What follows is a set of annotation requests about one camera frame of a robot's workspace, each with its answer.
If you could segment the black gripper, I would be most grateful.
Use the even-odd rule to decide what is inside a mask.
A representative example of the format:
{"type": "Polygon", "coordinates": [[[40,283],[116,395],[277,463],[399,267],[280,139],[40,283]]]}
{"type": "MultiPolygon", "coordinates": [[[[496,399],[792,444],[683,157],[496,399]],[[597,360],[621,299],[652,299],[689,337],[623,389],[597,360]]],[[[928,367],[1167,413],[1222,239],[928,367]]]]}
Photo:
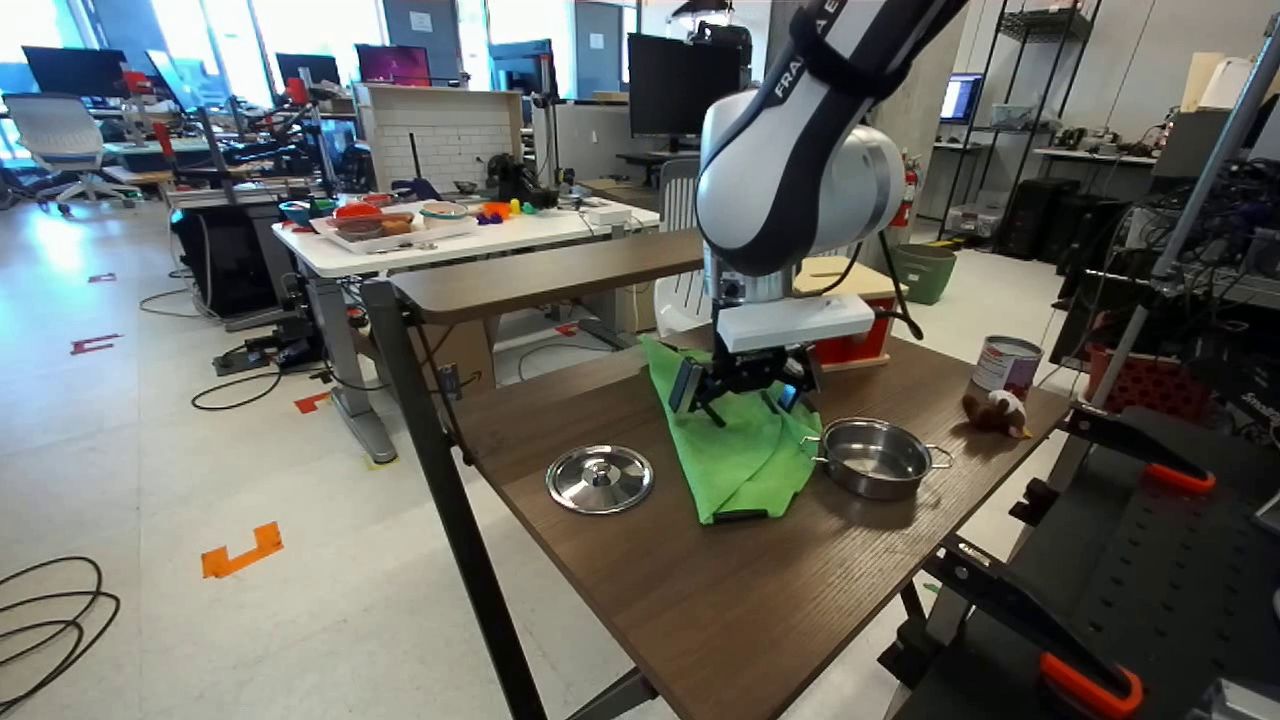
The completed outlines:
{"type": "Polygon", "coordinates": [[[670,389],[666,389],[666,413],[695,413],[699,389],[709,395],[723,393],[762,393],[777,389],[777,409],[792,413],[804,393],[815,389],[813,364],[804,348],[758,348],[758,352],[728,352],[723,346],[710,348],[710,364],[683,358],[670,389]]]}

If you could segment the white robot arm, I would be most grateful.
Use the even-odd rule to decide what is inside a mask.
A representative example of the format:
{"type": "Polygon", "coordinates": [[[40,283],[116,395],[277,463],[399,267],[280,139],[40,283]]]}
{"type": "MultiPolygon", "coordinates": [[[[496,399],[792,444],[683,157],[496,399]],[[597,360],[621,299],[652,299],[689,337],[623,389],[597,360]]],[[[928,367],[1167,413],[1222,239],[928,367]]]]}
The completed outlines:
{"type": "Polygon", "coordinates": [[[808,348],[861,337],[861,298],[795,287],[808,255],[878,238],[903,202],[894,139],[867,127],[962,0],[808,0],[758,87],[704,111],[695,238],[710,294],[710,358],[683,360],[666,409],[716,416],[719,395],[815,389],[808,348]]]}

